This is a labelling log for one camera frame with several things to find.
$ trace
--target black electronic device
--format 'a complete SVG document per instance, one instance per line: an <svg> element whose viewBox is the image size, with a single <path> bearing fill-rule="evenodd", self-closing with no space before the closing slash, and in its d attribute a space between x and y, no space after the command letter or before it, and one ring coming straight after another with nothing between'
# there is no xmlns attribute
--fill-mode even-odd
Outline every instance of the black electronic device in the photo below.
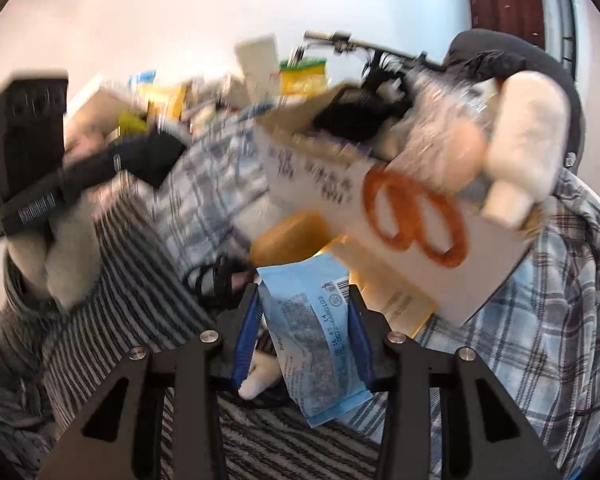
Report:
<svg viewBox="0 0 600 480"><path fill-rule="evenodd" d="M64 168L66 78L19 78L0 92L0 238L38 230L82 192L127 170L159 187L186 149L157 126Z"/></svg>
<svg viewBox="0 0 600 480"><path fill-rule="evenodd" d="M67 85L19 77L0 92L0 206L62 166Z"/></svg>

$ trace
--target plaid shirt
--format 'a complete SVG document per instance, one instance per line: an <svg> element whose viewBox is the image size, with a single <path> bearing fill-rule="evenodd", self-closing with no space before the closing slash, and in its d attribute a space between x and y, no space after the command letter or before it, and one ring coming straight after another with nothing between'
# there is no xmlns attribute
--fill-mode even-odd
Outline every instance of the plaid shirt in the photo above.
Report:
<svg viewBox="0 0 600 480"><path fill-rule="evenodd" d="M224 250L246 252L232 218L266 194L251 118L224 118L144 200L176 261L199 265ZM550 220L526 258L464 326L432 316L418 341L454 352L471 346L525 413L565 478L600 448L600 199L566 170L547 201ZM440 404L432 391L432 471L440 472ZM342 421L382 438L386 394Z"/></svg>

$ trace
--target pretzel picture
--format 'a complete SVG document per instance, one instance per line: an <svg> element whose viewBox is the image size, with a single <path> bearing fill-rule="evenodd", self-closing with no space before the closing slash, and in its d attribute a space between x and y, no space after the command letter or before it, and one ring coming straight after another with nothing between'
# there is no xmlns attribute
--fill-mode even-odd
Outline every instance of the pretzel picture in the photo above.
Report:
<svg viewBox="0 0 600 480"><path fill-rule="evenodd" d="M382 231L378 224L376 197L382 188L391 205L398 226L396 235ZM426 238L417 197L423 196L440 213L451 234L452 246L441 252L429 244ZM456 204L445 196L428 191L422 184L396 171L371 168L365 175L362 187L365 215L373 231L392 249L406 251L416 242L427 257L442 267L453 269L466 259L468 241L464 230L462 213Z"/></svg>

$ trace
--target cardboard box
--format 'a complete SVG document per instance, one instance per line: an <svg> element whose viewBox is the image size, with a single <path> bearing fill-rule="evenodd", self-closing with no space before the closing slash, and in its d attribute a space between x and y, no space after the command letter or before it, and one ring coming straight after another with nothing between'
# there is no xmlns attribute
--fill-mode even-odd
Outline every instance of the cardboard box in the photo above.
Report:
<svg viewBox="0 0 600 480"><path fill-rule="evenodd" d="M349 236L338 236L320 252L334 256L349 269L366 307L384 314L391 330L415 337L434 311L431 298L413 290L404 278Z"/></svg>
<svg viewBox="0 0 600 480"><path fill-rule="evenodd" d="M440 316L462 325L515 269L530 241L483 218L476 206L426 193L405 177L378 184L388 176L384 165L352 146L294 135L311 129L337 90L257 119L255 140L271 193L292 209L320 212L334 236L352 237L408 289L431 298Z"/></svg>

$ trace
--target yellow package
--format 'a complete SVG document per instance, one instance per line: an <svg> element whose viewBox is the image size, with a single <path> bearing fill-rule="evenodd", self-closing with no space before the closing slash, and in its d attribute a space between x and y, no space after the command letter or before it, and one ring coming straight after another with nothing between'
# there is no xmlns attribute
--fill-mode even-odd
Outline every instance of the yellow package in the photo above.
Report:
<svg viewBox="0 0 600 480"><path fill-rule="evenodd" d="M250 260L256 267L301 262L317 253L331 238L327 222L319 213L299 211L254 240Z"/></svg>
<svg viewBox="0 0 600 480"><path fill-rule="evenodd" d="M138 93L147 100L147 114L165 116L174 121L180 120L187 85L156 86L139 84Z"/></svg>
<svg viewBox="0 0 600 480"><path fill-rule="evenodd" d="M129 112L120 114L118 117L118 135L120 137L145 133L147 133L147 125L140 117Z"/></svg>
<svg viewBox="0 0 600 480"><path fill-rule="evenodd" d="M311 97L324 92L328 84L326 63L326 59L303 59L291 67L286 61L280 63L281 95Z"/></svg>

